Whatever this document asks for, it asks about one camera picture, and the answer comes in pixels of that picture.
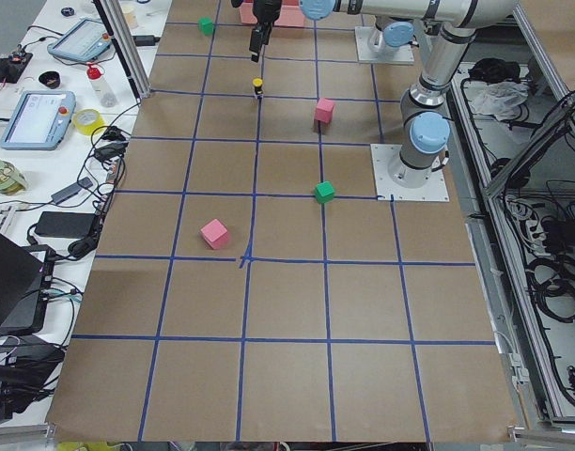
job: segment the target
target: green object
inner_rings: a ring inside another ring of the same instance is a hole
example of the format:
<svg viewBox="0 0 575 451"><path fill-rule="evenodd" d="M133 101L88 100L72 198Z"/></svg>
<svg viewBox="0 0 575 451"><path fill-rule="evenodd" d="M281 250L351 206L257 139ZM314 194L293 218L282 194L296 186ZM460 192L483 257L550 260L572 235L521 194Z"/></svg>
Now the green object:
<svg viewBox="0 0 575 451"><path fill-rule="evenodd" d="M315 187L315 198L320 204L329 202L334 196L335 189L329 181L323 181Z"/></svg>
<svg viewBox="0 0 575 451"><path fill-rule="evenodd" d="M197 27L205 36L209 36L214 32L214 23L210 17L202 17L197 21Z"/></svg>

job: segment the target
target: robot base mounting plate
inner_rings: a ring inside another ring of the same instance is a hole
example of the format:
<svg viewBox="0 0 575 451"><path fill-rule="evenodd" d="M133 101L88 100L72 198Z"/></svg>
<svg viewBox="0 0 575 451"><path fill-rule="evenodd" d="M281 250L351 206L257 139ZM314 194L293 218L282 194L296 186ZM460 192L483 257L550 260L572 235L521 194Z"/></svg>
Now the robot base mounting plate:
<svg viewBox="0 0 575 451"><path fill-rule="evenodd" d="M354 35L356 37L356 50L359 55L360 63L384 63L384 64L398 64L398 65L412 65L415 60L412 55L410 45L403 45L397 49L386 49L387 52L383 54L375 54L371 52L367 41L373 32L373 26L357 26L354 28Z"/></svg>
<svg viewBox="0 0 575 451"><path fill-rule="evenodd" d="M389 162L400 152L400 145L372 144L373 172L375 174L375 190L379 200L416 201L416 202L448 202L448 190L442 171L431 173L425 185L419 188L406 188L392 180L388 174ZM434 167L440 165L436 158Z"/></svg>

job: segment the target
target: pink box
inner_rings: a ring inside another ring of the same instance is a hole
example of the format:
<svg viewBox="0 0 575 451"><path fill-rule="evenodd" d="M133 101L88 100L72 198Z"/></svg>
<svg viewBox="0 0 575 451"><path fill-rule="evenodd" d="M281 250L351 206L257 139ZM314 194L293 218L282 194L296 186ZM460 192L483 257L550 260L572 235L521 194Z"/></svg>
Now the pink box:
<svg viewBox="0 0 575 451"><path fill-rule="evenodd" d="M256 23L256 17L252 14L252 0L246 0L240 6L241 23ZM304 26L304 15L298 6L298 0L284 0L281 6L281 15L275 22L279 26L293 26L302 28Z"/></svg>
<svg viewBox="0 0 575 451"><path fill-rule="evenodd" d="M229 231L218 219L213 219L200 229L200 234L212 249L221 249L229 243Z"/></svg>
<svg viewBox="0 0 575 451"><path fill-rule="evenodd" d="M334 107L334 101L321 98L317 102L317 107L315 108L315 120L320 120L321 122L329 124L334 116Z"/></svg>

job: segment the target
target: small yellow object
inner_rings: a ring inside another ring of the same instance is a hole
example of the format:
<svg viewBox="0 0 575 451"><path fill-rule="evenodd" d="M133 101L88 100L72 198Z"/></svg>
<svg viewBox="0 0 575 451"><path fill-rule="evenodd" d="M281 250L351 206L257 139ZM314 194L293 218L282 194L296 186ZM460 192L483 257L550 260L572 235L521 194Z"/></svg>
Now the small yellow object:
<svg viewBox="0 0 575 451"><path fill-rule="evenodd" d="M78 111L72 117L72 123L80 133L86 134L87 136L91 136L93 132L103 132L105 130L104 126L106 125L98 110Z"/></svg>
<svg viewBox="0 0 575 451"><path fill-rule="evenodd" d="M117 442L61 442L57 451L118 451L120 445Z"/></svg>

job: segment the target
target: yellow tape roll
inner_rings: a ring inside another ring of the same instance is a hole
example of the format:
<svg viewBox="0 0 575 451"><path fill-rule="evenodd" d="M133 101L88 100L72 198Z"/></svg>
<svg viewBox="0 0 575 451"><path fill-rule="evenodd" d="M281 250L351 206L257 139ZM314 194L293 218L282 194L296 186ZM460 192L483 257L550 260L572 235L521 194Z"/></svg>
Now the yellow tape roll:
<svg viewBox="0 0 575 451"><path fill-rule="evenodd" d="M103 132L106 125L98 110L78 111L72 117L72 123L80 133L87 136L91 136L93 132L96 134Z"/></svg>

